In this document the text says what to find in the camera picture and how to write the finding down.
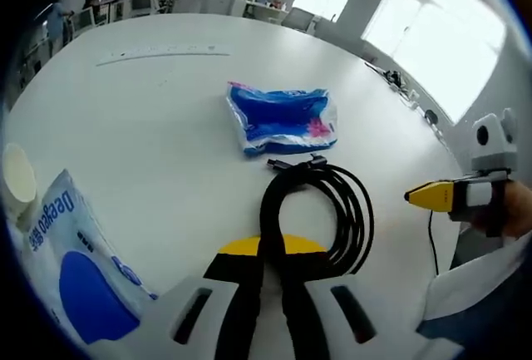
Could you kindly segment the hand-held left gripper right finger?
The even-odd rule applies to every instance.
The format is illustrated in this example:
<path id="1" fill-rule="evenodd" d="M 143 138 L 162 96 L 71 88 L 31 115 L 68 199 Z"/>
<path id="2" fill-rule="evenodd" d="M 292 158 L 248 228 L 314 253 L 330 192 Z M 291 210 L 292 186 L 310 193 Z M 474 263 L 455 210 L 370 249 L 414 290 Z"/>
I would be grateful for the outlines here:
<path id="1" fill-rule="evenodd" d="M 282 306 L 297 359 L 454 359 L 462 348 L 389 323 L 378 327 L 376 309 L 360 296 L 351 274 L 333 274 L 323 246 L 283 236 L 279 268 Z"/>

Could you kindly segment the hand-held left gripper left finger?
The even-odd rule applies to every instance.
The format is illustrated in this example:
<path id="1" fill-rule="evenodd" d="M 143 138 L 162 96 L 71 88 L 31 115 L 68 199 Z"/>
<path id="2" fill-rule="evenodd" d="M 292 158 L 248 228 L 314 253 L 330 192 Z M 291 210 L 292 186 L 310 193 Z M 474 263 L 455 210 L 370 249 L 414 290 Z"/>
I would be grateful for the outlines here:
<path id="1" fill-rule="evenodd" d="M 260 310 L 264 261 L 259 237 L 238 239 L 201 277 L 188 277 L 144 312 L 118 340 L 89 347 L 93 359 L 246 359 Z"/>

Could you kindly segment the person's right hand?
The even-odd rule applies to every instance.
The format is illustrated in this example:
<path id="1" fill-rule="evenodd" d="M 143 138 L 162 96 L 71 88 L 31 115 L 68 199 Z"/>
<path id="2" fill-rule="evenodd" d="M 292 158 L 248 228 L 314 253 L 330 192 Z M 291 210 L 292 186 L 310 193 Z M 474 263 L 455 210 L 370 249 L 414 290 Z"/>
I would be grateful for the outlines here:
<path id="1" fill-rule="evenodd" d="M 531 231 L 531 189 L 516 180 L 493 191 L 495 203 L 476 211 L 471 225 L 486 236 L 518 239 Z"/>

